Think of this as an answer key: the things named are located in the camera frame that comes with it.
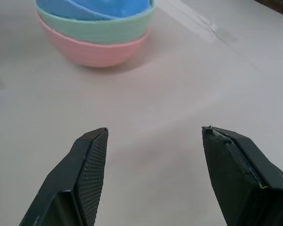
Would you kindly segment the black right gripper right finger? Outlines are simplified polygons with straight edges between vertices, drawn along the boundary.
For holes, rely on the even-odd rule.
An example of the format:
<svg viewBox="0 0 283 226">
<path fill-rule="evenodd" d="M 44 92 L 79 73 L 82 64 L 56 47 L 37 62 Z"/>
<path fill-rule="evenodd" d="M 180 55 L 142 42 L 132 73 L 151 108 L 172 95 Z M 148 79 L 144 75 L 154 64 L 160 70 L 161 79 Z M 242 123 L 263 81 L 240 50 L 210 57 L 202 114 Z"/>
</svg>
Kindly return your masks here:
<svg viewBox="0 0 283 226">
<path fill-rule="evenodd" d="M 202 127 L 211 185 L 229 226 L 283 226 L 283 171 L 248 137 Z"/>
</svg>

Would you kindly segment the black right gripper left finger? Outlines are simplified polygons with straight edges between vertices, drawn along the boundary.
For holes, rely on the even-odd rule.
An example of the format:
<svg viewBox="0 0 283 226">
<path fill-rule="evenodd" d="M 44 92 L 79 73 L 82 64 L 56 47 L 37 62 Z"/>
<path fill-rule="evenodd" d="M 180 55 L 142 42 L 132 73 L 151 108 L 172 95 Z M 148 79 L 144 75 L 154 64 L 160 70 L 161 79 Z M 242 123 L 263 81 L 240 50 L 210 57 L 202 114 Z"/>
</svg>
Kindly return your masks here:
<svg viewBox="0 0 283 226">
<path fill-rule="evenodd" d="M 20 226 L 92 226 L 99 207 L 108 129 L 83 134 L 47 175 Z"/>
</svg>

